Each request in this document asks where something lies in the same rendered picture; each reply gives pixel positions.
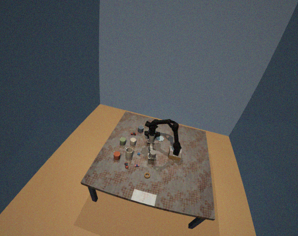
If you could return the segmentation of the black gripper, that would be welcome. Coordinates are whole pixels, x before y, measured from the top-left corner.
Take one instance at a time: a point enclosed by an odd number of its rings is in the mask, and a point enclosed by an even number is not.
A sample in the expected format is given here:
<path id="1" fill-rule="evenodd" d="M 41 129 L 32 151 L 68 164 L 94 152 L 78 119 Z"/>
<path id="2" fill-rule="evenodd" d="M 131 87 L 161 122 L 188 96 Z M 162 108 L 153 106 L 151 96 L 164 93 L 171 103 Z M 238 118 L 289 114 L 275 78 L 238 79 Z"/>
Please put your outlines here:
<path id="1" fill-rule="evenodd" d="M 148 131 L 145 131 L 145 136 L 149 137 L 149 134 L 150 135 L 155 135 L 154 139 L 157 138 L 157 137 L 160 137 L 160 132 L 155 133 L 155 131 L 150 130 L 150 133 L 149 133 Z"/>

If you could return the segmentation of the olive green cylinder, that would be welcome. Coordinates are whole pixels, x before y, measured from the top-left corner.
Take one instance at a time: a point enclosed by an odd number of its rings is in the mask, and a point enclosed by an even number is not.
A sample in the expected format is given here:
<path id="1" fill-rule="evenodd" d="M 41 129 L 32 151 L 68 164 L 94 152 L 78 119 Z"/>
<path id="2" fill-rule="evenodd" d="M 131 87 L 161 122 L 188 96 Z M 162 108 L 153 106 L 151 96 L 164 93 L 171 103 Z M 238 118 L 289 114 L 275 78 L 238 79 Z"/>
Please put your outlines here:
<path id="1" fill-rule="evenodd" d="M 121 137 L 120 138 L 120 144 L 125 145 L 126 144 L 126 138 Z"/>

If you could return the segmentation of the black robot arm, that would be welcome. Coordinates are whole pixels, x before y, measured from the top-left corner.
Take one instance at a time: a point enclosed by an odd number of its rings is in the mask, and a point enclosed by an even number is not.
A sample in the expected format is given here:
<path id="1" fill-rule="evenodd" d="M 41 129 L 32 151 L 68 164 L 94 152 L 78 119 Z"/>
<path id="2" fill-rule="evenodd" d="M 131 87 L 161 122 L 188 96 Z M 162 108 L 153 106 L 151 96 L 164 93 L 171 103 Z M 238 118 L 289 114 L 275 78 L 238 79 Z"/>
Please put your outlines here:
<path id="1" fill-rule="evenodd" d="M 173 123 L 173 125 L 171 125 L 171 123 Z M 149 127 L 149 130 L 155 131 L 156 128 L 158 127 L 157 126 L 158 124 L 168 124 L 172 128 L 172 130 L 174 132 L 174 141 L 175 141 L 173 143 L 173 148 L 174 148 L 173 154 L 178 156 L 179 152 L 181 150 L 181 146 L 180 146 L 180 142 L 179 142 L 179 138 L 178 138 L 179 125 L 171 119 L 164 119 L 164 120 L 154 119 L 152 122 L 147 121 L 145 126 Z"/>

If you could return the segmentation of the white round dish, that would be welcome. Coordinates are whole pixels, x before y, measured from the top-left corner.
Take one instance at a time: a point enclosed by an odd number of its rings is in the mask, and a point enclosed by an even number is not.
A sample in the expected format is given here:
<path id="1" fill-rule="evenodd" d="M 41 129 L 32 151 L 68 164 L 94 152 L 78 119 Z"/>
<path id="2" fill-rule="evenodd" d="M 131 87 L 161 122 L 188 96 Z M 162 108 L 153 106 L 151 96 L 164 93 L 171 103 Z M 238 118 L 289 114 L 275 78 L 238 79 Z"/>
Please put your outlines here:
<path id="1" fill-rule="evenodd" d="M 157 137 L 157 140 L 162 142 L 162 141 L 164 141 L 164 138 L 162 136 L 160 136 L 160 137 Z"/>

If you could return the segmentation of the orange cylinder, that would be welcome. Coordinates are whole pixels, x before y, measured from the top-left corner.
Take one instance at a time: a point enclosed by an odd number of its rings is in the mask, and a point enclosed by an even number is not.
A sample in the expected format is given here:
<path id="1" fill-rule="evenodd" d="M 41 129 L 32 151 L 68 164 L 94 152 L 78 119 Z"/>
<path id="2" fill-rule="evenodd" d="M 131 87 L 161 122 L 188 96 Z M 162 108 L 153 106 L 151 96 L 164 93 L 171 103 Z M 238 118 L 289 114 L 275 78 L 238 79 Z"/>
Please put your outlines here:
<path id="1" fill-rule="evenodd" d="M 120 159 L 120 152 L 118 152 L 118 151 L 115 151 L 114 152 L 114 159 L 115 160 L 119 160 Z"/>

